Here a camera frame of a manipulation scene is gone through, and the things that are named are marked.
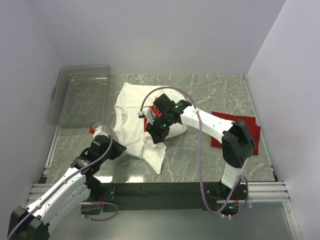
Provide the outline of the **white Coca-Cola t-shirt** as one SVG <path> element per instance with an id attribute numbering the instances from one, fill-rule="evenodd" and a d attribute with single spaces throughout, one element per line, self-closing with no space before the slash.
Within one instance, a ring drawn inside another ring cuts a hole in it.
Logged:
<path id="1" fill-rule="evenodd" d="M 174 89 L 166 88 L 153 92 L 143 103 L 146 95 L 158 87 L 124 83 L 114 105 L 116 123 L 113 131 L 118 143 L 126 147 L 128 155 L 145 160 L 159 175 L 167 146 L 162 142 L 153 143 L 151 135 L 145 130 L 146 120 L 139 118 L 138 112 L 142 104 L 150 108 L 161 94 L 166 94 L 174 102 L 185 97 Z"/>

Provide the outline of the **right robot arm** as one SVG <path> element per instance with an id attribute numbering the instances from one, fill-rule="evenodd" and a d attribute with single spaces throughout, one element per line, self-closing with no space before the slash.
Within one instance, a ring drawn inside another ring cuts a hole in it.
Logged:
<path id="1" fill-rule="evenodd" d="M 146 119 L 145 130 L 154 144 L 164 142 L 174 124 L 193 127 L 201 134 L 216 139 L 222 144 L 222 156 L 226 162 L 219 193 L 226 200 L 237 194 L 235 185 L 256 148 L 256 141 L 244 120 L 223 119 L 194 107 L 186 100 L 174 102 L 164 93 L 155 99 L 152 106 L 143 107 L 138 115 Z"/>

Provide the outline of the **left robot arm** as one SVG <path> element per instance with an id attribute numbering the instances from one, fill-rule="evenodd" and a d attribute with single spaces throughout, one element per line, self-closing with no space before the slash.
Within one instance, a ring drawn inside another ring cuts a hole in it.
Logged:
<path id="1" fill-rule="evenodd" d="M 111 136 L 96 136 L 47 192 L 27 207 L 12 211 L 7 239 L 47 240 L 81 203 L 98 208 L 106 205 L 101 182 L 94 175 L 106 160 L 118 158 L 126 149 Z"/>

